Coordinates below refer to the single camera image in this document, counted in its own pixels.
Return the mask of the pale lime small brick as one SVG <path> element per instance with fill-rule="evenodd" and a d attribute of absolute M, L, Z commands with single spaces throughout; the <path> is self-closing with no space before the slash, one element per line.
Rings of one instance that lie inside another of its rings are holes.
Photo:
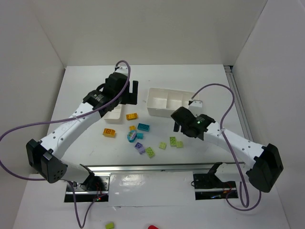
<path fill-rule="evenodd" d="M 176 147 L 177 148 L 183 148 L 183 142 L 182 141 L 177 141 L 176 142 Z"/>

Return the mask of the orange two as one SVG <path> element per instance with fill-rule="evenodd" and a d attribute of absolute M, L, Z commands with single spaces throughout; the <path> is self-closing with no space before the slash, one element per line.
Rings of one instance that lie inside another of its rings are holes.
<path fill-rule="evenodd" d="M 137 113 L 130 113 L 126 115 L 126 120 L 131 121 L 131 120 L 135 120 L 138 118 Z"/>

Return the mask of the pale lime square brick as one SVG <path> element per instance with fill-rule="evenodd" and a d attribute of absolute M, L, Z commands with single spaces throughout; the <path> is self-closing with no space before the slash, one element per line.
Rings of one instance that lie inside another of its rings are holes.
<path fill-rule="evenodd" d="M 167 144 L 165 142 L 160 142 L 159 143 L 159 148 L 162 149 L 162 150 L 165 150 L 166 146 L 167 146 Z"/>

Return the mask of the small orange brick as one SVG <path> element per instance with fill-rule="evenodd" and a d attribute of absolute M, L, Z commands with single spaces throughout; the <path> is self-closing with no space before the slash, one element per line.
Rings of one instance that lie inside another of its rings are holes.
<path fill-rule="evenodd" d="M 136 130 L 136 127 L 132 125 L 132 126 L 129 127 L 129 129 L 130 129 L 130 131 Z"/>

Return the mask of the teal printed oval brick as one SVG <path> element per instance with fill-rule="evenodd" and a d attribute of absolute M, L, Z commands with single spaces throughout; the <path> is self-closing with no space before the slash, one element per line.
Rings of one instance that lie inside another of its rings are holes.
<path fill-rule="evenodd" d="M 137 139 L 137 132 L 136 130 L 131 130 L 128 134 L 127 134 L 127 140 L 132 143 Z"/>

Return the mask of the lime two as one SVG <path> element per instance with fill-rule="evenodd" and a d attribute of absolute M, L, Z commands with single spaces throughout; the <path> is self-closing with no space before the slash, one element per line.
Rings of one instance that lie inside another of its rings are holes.
<path fill-rule="evenodd" d="M 148 147 L 145 149 L 146 154 L 149 158 L 153 158 L 155 156 L 155 153 L 151 147 Z"/>

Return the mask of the small teal brick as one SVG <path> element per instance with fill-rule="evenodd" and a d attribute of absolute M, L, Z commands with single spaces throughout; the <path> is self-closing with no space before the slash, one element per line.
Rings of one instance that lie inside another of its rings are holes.
<path fill-rule="evenodd" d="M 143 133 L 137 133 L 137 139 L 143 139 Z"/>

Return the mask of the orange curved brick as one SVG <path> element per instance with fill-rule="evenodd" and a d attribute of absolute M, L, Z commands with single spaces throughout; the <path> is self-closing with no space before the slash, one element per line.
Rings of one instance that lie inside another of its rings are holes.
<path fill-rule="evenodd" d="M 116 137 L 116 131 L 113 129 L 105 128 L 103 131 L 103 135 L 105 137 L 115 138 Z"/>

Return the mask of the purple brick with studs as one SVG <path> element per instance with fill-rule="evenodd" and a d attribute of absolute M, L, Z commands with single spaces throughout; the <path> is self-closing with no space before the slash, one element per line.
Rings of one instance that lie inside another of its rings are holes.
<path fill-rule="evenodd" d="M 136 148 L 136 150 L 139 152 L 140 155 L 146 152 L 144 146 L 139 142 L 137 142 L 134 147 Z"/>

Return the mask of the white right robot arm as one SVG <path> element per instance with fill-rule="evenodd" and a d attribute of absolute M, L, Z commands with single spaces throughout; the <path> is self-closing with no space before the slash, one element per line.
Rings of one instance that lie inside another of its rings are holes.
<path fill-rule="evenodd" d="M 257 144 L 221 128 L 213 118 L 199 114 L 203 110 L 199 100 L 190 101 L 189 104 L 189 107 L 181 106 L 171 114 L 175 121 L 173 130 L 212 143 L 225 151 L 232 148 L 237 160 L 244 162 L 239 168 L 234 164 L 218 162 L 210 173 L 224 183 L 245 180 L 261 192 L 270 192 L 284 169 L 278 148 L 272 144 Z"/>

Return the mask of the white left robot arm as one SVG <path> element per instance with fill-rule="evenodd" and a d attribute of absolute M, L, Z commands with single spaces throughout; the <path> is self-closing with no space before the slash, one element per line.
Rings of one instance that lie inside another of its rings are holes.
<path fill-rule="evenodd" d="M 50 184 L 59 180 L 79 184 L 85 190 L 95 190 L 102 180 L 85 165 L 62 160 L 67 149 L 91 125 L 120 104 L 137 104 L 138 82 L 129 82 L 130 68 L 115 66 L 105 83 L 89 92 L 69 121 L 63 122 L 40 141 L 26 144 L 29 165 Z"/>

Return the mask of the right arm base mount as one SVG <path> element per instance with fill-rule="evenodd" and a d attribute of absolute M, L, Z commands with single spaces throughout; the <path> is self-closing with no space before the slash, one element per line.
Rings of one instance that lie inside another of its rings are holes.
<path fill-rule="evenodd" d="M 216 170 L 220 167 L 218 162 L 207 173 L 193 174 L 191 186 L 195 190 L 195 200 L 238 198 L 236 183 L 233 181 L 222 182 L 216 177 Z"/>

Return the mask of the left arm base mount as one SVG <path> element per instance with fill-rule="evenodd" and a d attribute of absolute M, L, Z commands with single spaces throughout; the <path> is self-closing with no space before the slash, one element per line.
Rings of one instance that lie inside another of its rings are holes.
<path fill-rule="evenodd" d="M 73 182 L 73 188 L 75 192 L 75 198 L 77 203 L 90 203 L 95 198 L 96 202 L 108 202 L 109 200 L 109 185 L 110 185 L 110 173 L 95 173 L 98 177 L 90 188 L 86 189 L 85 186 Z"/>

